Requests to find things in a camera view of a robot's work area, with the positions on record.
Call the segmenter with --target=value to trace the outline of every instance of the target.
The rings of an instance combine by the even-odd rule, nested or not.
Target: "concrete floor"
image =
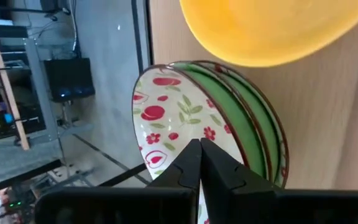
[[[142,4],[139,4],[139,17]],[[132,125],[132,89],[139,76],[134,23],[129,0],[78,0],[76,18],[83,57],[91,60],[96,94],[80,100],[76,110],[82,121],[94,125],[92,131],[81,137],[109,154],[128,168],[143,163]],[[145,32],[140,31],[145,47]],[[102,183],[124,170],[83,143],[69,137],[63,141],[68,161],[78,166],[95,168],[90,180]],[[151,180],[147,171],[142,177]],[[144,186],[132,178],[121,187]]]

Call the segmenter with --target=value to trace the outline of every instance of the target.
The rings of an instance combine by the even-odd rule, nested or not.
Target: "green plate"
[[[281,122],[266,96],[255,84],[231,68],[210,61],[196,61],[195,63],[223,74],[225,79],[237,88],[250,104],[269,140],[269,150],[274,149],[270,151],[273,163],[273,174],[275,176],[274,183],[280,187],[284,187],[287,182],[289,170],[287,139]]]
[[[240,136],[240,142],[245,149],[249,167],[260,176],[267,178],[265,158],[259,137],[247,112],[232,97],[232,93],[215,78],[200,72],[200,69],[197,69],[196,65],[191,66],[187,62],[175,62],[170,64],[170,66],[178,68],[189,75],[221,106],[235,132]]]

